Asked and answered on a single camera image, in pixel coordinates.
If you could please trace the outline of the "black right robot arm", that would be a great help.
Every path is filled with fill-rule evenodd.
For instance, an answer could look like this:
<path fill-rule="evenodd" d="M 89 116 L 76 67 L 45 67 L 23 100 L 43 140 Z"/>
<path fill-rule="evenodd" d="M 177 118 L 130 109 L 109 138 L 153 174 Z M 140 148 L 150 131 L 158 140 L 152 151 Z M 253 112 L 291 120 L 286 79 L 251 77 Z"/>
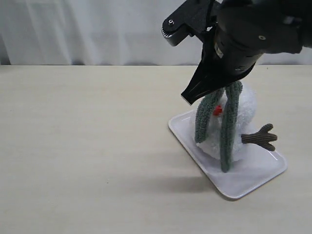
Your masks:
<path fill-rule="evenodd" d="M 311 46 L 310 0 L 225 0 L 201 63 L 221 79 L 241 79 L 263 54 L 299 54 Z"/>

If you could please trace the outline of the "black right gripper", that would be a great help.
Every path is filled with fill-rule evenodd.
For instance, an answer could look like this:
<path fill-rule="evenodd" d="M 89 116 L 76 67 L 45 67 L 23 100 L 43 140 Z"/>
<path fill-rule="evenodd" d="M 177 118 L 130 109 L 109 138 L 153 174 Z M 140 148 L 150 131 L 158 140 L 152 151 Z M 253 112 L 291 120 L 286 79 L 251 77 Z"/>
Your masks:
<path fill-rule="evenodd" d="M 243 79 L 264 54 L 263 38 L 254 30 L 230 26 L 213 26 L 202 32 L 201 62 L 181 96 L 192 105 Z"/>

